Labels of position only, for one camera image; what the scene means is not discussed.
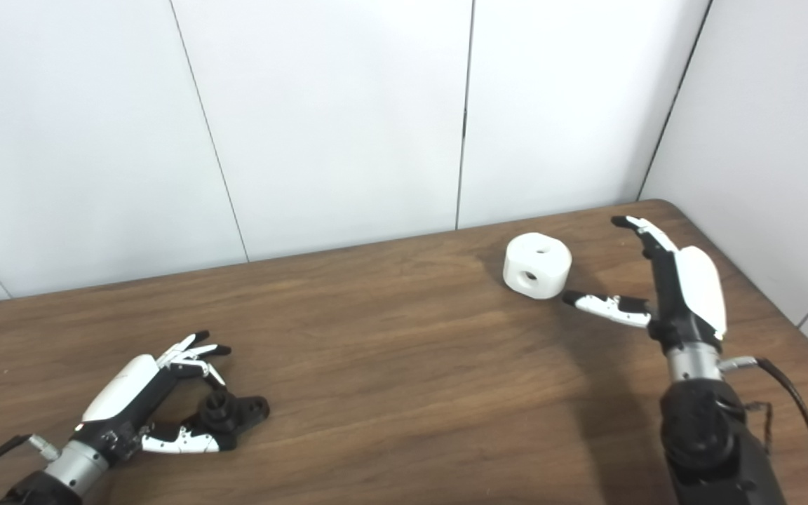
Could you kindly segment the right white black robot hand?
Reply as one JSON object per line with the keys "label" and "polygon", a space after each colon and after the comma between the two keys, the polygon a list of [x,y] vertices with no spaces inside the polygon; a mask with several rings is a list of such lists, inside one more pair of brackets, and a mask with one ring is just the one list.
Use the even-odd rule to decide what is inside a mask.
{"label": "right white black robot hand", "polygon": [[568,306],[609,321],[647,329],[665,353],[693,343],[722,352],[727,332],[727,305],[718,269],[704,250],[679,248],[650,221],[632,215],[610,220],[632,230],[642,242],[642,256],[651,263],[655,304],[628,295],[600,295],[566,290]]}

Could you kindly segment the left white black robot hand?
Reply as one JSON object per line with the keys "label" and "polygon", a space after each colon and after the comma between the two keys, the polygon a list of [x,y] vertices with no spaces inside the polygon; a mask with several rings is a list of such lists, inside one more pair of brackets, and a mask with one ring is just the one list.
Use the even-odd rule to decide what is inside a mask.
{"label": "left white black robot hand", "polygon": [[90,403],[69,441],[99,454],[109,466],[137,452],[185,455],[235,450],[234,435],[211,431],[203,422],[188,419],[157,427],[151,421],[182,380],[202,379],[215,392],[227,390],[224,378],[207,358],[227,356],[231,348],[205,344],[209,336],[208,330],[199,330],[159,357],[132,358]]}

